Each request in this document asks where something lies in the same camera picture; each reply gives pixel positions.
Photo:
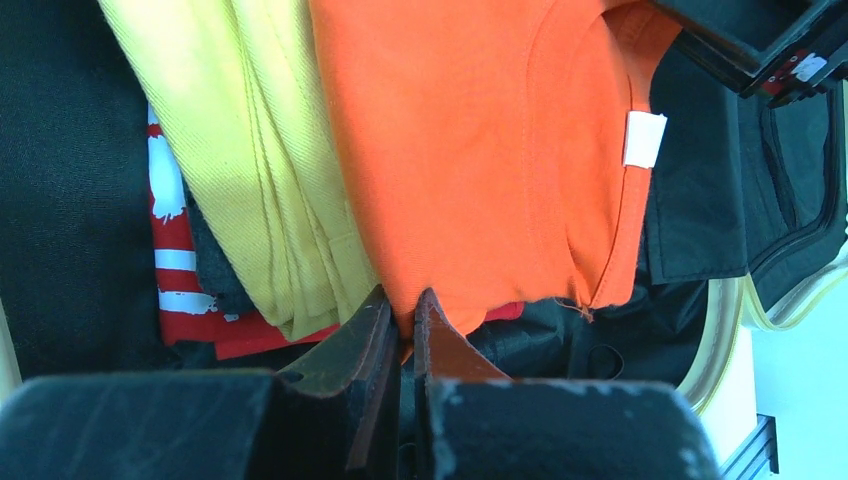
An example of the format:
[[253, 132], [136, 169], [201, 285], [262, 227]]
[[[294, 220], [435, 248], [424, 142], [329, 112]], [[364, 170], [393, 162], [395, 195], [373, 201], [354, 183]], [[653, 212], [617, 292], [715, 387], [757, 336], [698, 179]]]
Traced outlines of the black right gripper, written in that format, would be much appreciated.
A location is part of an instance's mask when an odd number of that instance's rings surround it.
[[742, 98], [777, 108], [847, 78], [845, 0], [658, 0], [677, 21], [675, 45]]

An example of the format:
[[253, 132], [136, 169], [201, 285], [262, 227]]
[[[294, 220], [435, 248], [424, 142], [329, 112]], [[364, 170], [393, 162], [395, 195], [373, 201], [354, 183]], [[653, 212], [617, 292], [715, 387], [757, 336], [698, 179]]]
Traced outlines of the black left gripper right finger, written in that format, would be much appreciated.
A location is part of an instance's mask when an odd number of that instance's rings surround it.
[[415, 309], [416, 466], [421, 479], [717, 479], [686, 399], [658, 382], [514, 379], [448, 321]]

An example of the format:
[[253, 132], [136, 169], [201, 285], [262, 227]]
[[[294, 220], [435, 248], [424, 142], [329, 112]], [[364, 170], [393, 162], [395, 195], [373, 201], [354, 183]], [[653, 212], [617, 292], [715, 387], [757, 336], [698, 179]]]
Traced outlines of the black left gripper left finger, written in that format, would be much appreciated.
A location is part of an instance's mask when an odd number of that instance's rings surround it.
[[52, 376], [1, 410], [5, 479], [393, 479], [398, 330], [381, 287], [286, 368]]

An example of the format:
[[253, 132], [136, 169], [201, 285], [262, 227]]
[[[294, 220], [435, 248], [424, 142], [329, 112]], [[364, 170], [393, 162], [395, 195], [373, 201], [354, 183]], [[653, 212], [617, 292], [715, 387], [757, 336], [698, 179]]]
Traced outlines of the red printed t-shirt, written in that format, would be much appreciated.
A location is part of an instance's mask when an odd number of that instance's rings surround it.
[[214, 296], [202, 291], [182, 176], [152, 109], [147, 122], [150, 215], [164, 343], [207, 342], [219, 360], [292, 345], [255, 309], [226, 314]]

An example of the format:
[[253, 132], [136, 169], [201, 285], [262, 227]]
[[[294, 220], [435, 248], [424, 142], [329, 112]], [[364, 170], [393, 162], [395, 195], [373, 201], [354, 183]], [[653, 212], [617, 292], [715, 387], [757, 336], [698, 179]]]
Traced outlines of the orange t-shirt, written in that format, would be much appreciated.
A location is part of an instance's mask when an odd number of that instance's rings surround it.
[[680, 25], [649, 1], [313, 1], [340, 165], [400, 335], [632, 294]]

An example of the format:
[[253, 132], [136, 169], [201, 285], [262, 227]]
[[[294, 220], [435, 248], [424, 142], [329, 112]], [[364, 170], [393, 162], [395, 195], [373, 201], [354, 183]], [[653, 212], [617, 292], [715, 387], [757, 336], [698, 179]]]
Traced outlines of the yellow suitcase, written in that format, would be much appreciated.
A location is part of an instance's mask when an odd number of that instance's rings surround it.
[[[693, 362], [682, 380], [675, 388], [690, 404], [694, 413], [702, 423], [710, 404], [718, 393], [721, 383], [725, 380], [727, 370], [736, 350], [739, 334], [744, 327], [744, 315], [747, 308], [758, 308], [753, 281], [750, 277], [714, 279], [709, 285], [709, 305], [704, 320], [703, 332], [699, 348]], [[402, 415], [401, 393], [401, 362], [403, 345], [399, 338], [396, 362], [399, 368], [399, 406], [398, 406], [398, 457], [399, 458], [399, 422]], [[414, 413], [415, 423], [415, 453], [416, 447], [416, 380], [415, 369], [412, 375], [414, 383], [413, 396], [410, 402]], [[597, 381], [623, 381], [617, 378]]]

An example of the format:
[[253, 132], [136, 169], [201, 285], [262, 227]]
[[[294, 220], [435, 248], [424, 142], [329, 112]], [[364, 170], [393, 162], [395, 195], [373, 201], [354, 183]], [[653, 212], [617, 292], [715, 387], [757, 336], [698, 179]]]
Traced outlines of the yellow t-shirt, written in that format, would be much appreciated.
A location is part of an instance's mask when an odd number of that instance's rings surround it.
[[299, 340], [376, 285], [304, 1], [104, 1], [183, 178], [257, 310]]

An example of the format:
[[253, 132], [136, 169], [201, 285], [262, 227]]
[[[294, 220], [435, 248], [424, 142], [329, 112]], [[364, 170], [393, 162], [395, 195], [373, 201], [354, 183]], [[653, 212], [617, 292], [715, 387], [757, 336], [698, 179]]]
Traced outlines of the dark grey dotted cloth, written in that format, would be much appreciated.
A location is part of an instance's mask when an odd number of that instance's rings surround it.
[[196, 275], [204, 293], [225, 314], [245, 314], [255, 306], [215, 239], [188, 185], [183, 183], [186, 211], [196, 255]]

